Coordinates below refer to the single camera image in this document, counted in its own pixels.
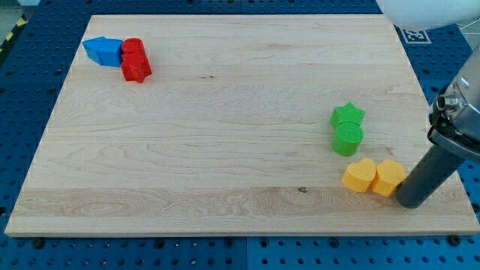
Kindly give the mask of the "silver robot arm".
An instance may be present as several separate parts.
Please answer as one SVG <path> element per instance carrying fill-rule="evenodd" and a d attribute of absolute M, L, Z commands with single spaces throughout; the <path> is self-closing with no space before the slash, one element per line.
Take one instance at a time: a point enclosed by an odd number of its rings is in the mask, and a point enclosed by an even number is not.
<path fill-rule="evenodd" d="M 430 106 L 428 139 L 465 160 L 479 162 L 479 48 Z"/>

